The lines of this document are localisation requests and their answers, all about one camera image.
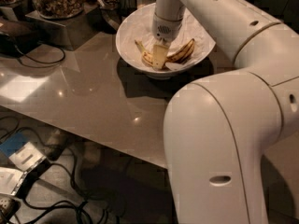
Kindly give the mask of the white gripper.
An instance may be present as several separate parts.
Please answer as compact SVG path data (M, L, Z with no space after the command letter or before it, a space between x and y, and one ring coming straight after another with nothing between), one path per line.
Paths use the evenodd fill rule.
M173 42L179 33L182 20L168 21L153 15L152 33L157 40ZM162 69L169 51L167 43L156 43L152 51L152 65L154 69Z

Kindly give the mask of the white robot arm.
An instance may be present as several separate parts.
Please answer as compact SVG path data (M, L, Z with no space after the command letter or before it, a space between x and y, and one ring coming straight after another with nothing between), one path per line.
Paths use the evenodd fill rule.
M268 224L261 158L299 126L299 36L245 0L156 0L155 20L187 8L234 66L180 89L164 115L179 224Z

